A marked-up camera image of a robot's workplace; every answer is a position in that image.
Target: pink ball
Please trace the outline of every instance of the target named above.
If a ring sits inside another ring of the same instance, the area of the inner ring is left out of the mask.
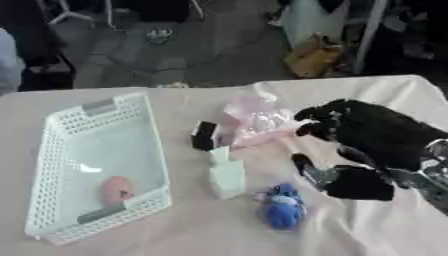
[[[103,203],[117,204],[134,196],[132,182],[122,176],[112,176],[105,180],[102,185]]]

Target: basket handle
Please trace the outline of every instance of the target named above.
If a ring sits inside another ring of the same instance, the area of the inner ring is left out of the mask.
[[[87,103],[82,105],[82,109],[88,117],[97,116],[117,110],[114,99]]]
[[[107,206],[105,208],[86,213],[84,215],[81,215],[78,217],[78,223],[79,224],[86,224],[95,220],[99,220],[101,218],[110,216],[112,214],[121,212],[126,210],[126,206],[124,203],[118,203],[111,206]]]

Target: white cube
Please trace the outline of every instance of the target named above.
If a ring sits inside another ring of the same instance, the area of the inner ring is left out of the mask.
[[[244,162],[227,162],[210,168],[209,181],[220,199],[230,199],[243,194],[246,190]]]

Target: pink object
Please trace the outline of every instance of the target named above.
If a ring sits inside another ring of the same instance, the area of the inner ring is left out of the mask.
[[[243,91],[224,108],[231,117],[230,125],[235,128],[233,148],[243,148],[294,133],[299,123],[294,113],[283,107],[279,97],[266,92],[261,84]]]
[[[102,198],[104,204],[121,203],[134,196],[132,182],[122,176],[112,176],[102,185]]]

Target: white plastic basket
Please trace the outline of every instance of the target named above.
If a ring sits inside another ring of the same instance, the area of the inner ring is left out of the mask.
[[[135,196],[103,205],[101,184],[131,180]],[[25,233],[61,245],[171,205],[169,179],[145,93],[117,96],[47,117]]]

